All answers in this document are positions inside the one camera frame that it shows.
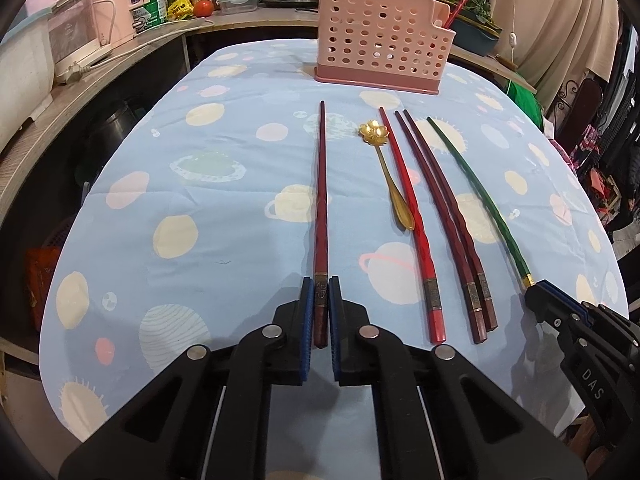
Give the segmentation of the red tomato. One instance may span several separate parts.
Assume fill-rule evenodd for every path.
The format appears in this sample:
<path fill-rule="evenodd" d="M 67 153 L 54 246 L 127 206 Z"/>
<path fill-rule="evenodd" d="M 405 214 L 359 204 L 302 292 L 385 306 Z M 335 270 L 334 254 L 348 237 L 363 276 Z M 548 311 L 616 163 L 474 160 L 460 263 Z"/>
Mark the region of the red tomato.
<path fill-rule="evenodd" d="M 215 5 L 210 0 L 198 0 L 193 5 L 193 15 L 196 18 L 208 18 L 215 11 Z"/>

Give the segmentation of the bright red chopstick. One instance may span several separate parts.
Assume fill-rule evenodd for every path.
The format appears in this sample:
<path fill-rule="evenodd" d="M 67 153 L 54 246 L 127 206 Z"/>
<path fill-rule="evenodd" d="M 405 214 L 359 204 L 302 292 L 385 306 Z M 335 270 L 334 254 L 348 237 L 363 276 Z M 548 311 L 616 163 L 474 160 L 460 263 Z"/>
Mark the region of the bright red chopstick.
<path fill-rule="evenodd" d="M 408 205 L 411 220 L 413 221 L 412 232 L 414 244 L 416 244 L 416 258 L 419 263 L 420 280 L 425 300 L 428 334 L 430 335 L 432 344 L 442 344 L 446 340 L 446 328 L 430 243 L 425 234 L 423 219 L 418 201 L 416 200 L 416 193 L 414 192 L 413 184 L 410 180 L 408 169 L 402 157 L 392 125 L 384 108 L 380 107 L 378 111 L 380 112 L 382 123 L 388 132 L 388 143 L 390 144 L 390 150 L 393 154 L 402 190 L 404 191 L 405 200 Z"/>

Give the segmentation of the green chopstick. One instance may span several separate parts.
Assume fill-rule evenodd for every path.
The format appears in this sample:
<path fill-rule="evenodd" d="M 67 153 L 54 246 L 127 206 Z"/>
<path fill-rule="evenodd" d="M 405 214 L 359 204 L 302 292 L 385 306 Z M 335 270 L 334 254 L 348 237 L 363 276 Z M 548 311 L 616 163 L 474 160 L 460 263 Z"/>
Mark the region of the green chopstick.
<path fill-rule="evenodd" d="M 510 228 L 506 224 L 506 220 L 504 220 L 502 213 L 498 209 L 494 200 L 491 198 L 483 183 L 480 182 L 480 179 L 466 162 L 459 150 L 449 140 L 448 136 L 446 136 L 446 133 L 442 131 L 442 128 L 440 128 L 439 125 L 436 124 L 433 118 L 427 117 L 426 120 L 437 133 L 439 139 L 445 143 L 452 156 L 454 156 L 454 159 L 456 160 L 458 166 L 465 174 L 465 177 L 468 178 L 468 180 L 472 184 L 472 187 L 475 188 L 478 196 L 480 196 L 480 200 L 482 201 L 488 214 L 491 216 L 492 221 L 495 223 L 497 230 L 504 240 L 504 244 L 506 244 L 506 249 L 508 250 L 515 264 L 516 270 L 518 271 L 518 276 L 520 277 L 524 288 L 533 286 L 533 284 L 535 284 L 535 281 L 532 272 L 530 272 L 529 266 L 521 252 L 520 246 L 518 246 L 518 242 L 512 235 Z"/>

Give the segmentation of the gold flower spoon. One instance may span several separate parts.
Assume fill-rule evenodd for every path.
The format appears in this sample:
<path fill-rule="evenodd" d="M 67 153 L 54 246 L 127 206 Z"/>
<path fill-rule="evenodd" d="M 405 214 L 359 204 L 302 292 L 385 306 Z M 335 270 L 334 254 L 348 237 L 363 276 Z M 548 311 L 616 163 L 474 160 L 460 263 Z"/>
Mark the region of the gold flower spoon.
<path fill-rule="evenodd" d="M 409 210 L 409 206 L 405 201 L 404 196 L 401 195 L 398 186 L 390 174 L 390 170 L 388 169 L 382 152 L 382 146 L 388 140 L 388 129 L 377 120 L 372 119 L 360 125 L 358 131 L 363 142 L 373 146 L 375 149 L 388 192 L 390 193 L 390 201 L 392 202 L 393 211 L 398 224 L 405 231 L 413 231 L 416 226 L 413 215 Z"/>

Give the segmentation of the blue planter with greens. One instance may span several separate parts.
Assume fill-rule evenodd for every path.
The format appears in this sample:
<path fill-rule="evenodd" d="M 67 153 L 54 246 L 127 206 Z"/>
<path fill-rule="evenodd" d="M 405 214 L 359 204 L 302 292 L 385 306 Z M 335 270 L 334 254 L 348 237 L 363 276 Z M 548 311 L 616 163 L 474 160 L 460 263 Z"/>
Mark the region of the blue planter with greens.
<path fill-rule="evenodd" d="M 456 32 L 456 46 L 480 56 L 494 52 L 502 34 L 486 0 L 468 0 L 450 28 Z"/>

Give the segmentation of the white plastic tub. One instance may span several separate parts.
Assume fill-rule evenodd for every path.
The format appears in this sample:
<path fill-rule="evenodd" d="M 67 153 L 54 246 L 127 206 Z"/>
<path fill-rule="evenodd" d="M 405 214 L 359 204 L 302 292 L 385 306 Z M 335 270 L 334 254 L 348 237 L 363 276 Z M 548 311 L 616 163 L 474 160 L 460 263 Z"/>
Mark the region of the white plastic tub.
<path fill-rule="evenodd" d="M 27 119 L 51 104 L 54 62 L 45 8 L 10 29 L 1 43 L 0 150 Z"/>

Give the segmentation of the dark red chopstick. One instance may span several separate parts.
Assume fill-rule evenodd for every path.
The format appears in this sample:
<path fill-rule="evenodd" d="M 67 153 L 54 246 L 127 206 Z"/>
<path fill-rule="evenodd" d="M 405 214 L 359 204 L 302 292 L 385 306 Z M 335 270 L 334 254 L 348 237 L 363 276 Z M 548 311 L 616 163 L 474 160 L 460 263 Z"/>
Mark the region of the dark red chopstick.
<path fill-rule="evenodd" d="M 328 194 L 326 194 L 326 102 L 320 102 L 316 221 L 314 222 L 314 345 L 328 344 L 326 288 L 329 281 Z"/>

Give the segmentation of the red chopstick black end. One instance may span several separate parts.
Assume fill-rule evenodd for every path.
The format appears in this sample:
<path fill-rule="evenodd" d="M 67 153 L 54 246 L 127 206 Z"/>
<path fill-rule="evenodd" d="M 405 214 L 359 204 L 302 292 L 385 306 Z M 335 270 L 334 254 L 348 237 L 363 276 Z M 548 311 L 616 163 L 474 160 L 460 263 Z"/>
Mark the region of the red chopstick black end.
<path fill-rule="evenodd" d="M 447 21 L 444 24 L 444 28 L 450 28 L 456 17 L 460 14 L 464 6 L 468 3 L 469 0 L 460 0 L 457 5 L 454 7 L 447 18 Z"/>

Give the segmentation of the pink perforated utensil holder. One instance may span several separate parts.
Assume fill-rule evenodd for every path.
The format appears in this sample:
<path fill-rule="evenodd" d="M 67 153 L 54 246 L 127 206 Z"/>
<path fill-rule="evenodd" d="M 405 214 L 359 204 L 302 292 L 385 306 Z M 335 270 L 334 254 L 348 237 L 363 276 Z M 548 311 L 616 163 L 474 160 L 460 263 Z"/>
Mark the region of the pink perforated utensil holder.
<path fill-rule="evenodd" d="M 456 32 L 437 0 L 318 0 L 320 82 L 437 94 Z"/>

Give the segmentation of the beige curtain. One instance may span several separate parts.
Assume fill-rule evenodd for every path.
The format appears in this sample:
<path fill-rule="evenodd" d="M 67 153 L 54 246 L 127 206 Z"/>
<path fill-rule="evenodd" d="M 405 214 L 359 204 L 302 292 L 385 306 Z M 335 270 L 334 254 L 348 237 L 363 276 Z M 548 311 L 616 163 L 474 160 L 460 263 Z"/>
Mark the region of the beige curtain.
<path fill-rule="evenodd" d="M 518 66 L 542 107 L 571 79 L 610 79 L 620 26 L 617 0 L 489 2 L 502 28 L 496 52 Z"/>

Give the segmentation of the white glass kettle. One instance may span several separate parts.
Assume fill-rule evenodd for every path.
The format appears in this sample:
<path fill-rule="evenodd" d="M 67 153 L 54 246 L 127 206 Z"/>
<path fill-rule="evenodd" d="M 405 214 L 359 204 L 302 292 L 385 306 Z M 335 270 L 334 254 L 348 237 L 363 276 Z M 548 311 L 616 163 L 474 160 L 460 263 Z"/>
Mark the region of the white glass kettle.
<path fill-rule="evenodd" d="M 101 38 L 96 21 L 96 6 L 111 8 L 107 36 Z M 85 70 L 109 55 L 116 8 L 113 0 L 58 0 L 48 21 L 54 61 L 54 81 L 68 84 L 78 81 Z"/>

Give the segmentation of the clear food container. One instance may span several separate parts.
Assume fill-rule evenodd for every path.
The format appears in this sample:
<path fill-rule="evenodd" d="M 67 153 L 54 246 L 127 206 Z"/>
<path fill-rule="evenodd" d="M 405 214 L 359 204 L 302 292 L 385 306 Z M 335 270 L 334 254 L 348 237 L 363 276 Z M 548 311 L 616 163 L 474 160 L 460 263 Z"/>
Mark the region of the clear food container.
<path fill-rule="evenodd" d="M 258 9 L 262 0 L 216 0 L 221 14 L 253 12 Z"/>

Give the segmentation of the yellow snack packet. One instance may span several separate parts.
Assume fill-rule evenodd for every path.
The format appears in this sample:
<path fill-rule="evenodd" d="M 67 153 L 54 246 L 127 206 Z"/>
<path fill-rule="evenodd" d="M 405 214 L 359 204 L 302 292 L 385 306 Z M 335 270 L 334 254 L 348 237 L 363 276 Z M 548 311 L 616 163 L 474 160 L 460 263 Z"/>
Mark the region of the yellow snack packet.
<path fill-rule="evenodd" d="M 191 0 L 175 0 L 167 8 L 167 18 L 169 21 L 188 20 L 192 18 L 193 10 Z"/>

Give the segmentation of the blue planet print tablecloth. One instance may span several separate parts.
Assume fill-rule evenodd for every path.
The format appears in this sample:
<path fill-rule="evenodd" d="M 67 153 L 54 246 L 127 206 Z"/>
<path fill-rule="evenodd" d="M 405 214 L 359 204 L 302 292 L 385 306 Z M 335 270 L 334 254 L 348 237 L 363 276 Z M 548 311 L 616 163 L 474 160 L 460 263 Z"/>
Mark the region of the blue planet print tablecloth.
<path fill-rule="evenodd" d="M 498 328 L 474 344 L 446 235 L 418 166 L 408 173 L 435 259 L 447 339 L 554 432 L 580 401 L 552 330 L 518 296 L 491 218 L 454 145 L 530 270 L 625 312 L 617 262 L 572 170 L 493 84 L 448 65 L 437 96 L 320 84 L 311 40 L 225 48 L 178 82 L 107 163 L 70 230 L 44 312 L 40 373 L 78 439 L 191 344 L 234 344 L 311 270 L 314 156 L 328 137 L 330 268 L 345 295 L 408 344 L 428 343 L 416 250 L 398 228 L 369 119 L 408 110 L 457 197 Z"/>

